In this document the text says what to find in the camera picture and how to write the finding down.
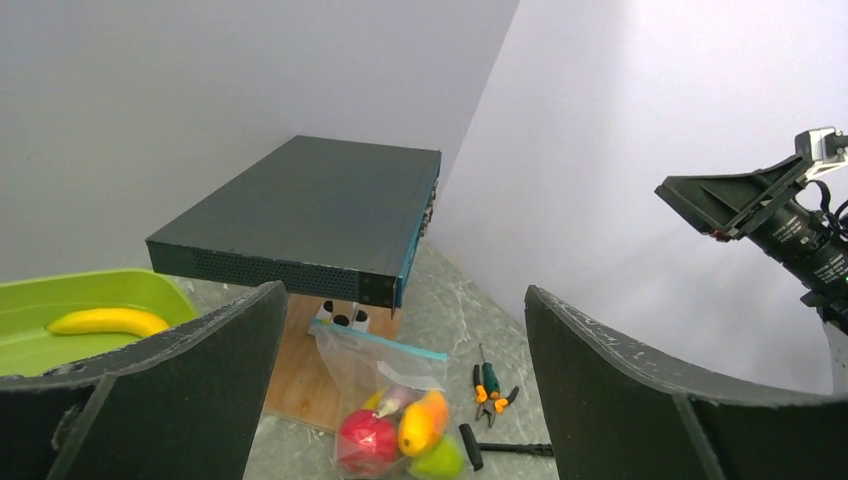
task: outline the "green fruit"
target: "green fruit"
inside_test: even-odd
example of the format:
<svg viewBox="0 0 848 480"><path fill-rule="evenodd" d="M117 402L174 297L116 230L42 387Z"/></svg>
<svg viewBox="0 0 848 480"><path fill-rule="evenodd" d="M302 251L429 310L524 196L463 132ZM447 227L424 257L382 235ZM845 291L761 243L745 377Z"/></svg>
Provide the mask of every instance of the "green fruit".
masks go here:
<svg viewBox="0 0 848 480"><path fill-rule="evenodd" d="M409 473L420 480L452 480L464 469L459 443L453 435L443 435L432 450L412 459Z"/></svg>

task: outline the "yellow fruit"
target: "yellow fruit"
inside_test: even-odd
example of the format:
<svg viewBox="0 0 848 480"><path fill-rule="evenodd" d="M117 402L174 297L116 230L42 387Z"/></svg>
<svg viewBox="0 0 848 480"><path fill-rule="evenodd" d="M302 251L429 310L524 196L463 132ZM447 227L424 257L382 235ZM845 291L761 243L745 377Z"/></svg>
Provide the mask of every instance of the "yellow fruit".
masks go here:
<svg viewBox="0 0 848 480"><path fill-rule="evenodd" d="M450 409L444 395L431 390L406 408L398 429L398 447L407 457L417 457L435 447L447 429Z"/></svg>
<svg viewBox="0 0 848 480"><path fill-rule="evenodd" d="M371 398L369 398L368 401L365 402L365 406L363 406L362 409L363 410L377 410L377 405L380 404L380 400L383 399L383 395L386 394L386 390L388 390L388 389L389 389L389 387L385 387L385 388L381 389L379 392L375 393L374 395L371 395Z"/></svg>
<svg viewBox="0 0 848 480"><path fill-rule="evenodd" d="M129 333L149 337L170 328L158 315L134 308L93 308L69 313L47 325L57 335Z"/></svg>

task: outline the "plastic zip bag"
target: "plastic zip bag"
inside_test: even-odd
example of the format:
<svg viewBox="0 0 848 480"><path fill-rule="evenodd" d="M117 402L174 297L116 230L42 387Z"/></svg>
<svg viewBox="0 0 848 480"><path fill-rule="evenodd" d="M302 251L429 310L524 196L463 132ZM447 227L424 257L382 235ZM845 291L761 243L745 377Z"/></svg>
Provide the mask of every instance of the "plastic zip bag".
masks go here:
<svg viewBox="0 0 848 480"><path fill-rule="evenodd" d="M341 393L339 478L472 477L444 388L446 354L320 321L310 333Z"/></svg>

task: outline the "pliers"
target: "pliers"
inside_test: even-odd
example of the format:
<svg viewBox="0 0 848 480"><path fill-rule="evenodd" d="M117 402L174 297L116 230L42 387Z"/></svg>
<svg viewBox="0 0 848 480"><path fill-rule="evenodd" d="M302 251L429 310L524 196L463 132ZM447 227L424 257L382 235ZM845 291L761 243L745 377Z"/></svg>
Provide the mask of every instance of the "pliers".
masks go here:
<svg viewBox="0 0 848 480"><path fill-rule="evenodd" d="M476 400L479 404L475 420L480 420L483 418L483 415L488 415L489 428L492 428L492 425L495 424L496 413L503 413L504 408L515 401L519 389L517 386L514 387L506 398L490 398L491 396L486 392L483 382L480 380L480 365L474 365L473 381L474 391L477 394Z"/></svg>
<svg viewBox="0 0 848 480"><path fill-rule="evenodd" d="M495 424L495 402L492 400L486 400L481 403L479 407L477 407L477 416L474 418L475 420L480 420L483 418L483 415L489 416L489 428L492 428L492 425Z"/></svg>

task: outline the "ventilation grille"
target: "ventilation grille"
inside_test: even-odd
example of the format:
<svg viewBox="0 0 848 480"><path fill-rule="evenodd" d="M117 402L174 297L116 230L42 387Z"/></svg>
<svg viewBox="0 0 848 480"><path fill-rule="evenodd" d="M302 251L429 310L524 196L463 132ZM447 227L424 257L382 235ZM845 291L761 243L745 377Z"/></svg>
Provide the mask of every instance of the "ventilation grille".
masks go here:
<svg viewBox="0 0 848 480"><path fill-rule="evenodd" d="M286 289L292 293L338 300L359 300L356 272L352 270L207 250L192 250L192 256L199 278L253 287L282 280Z"/></svg>

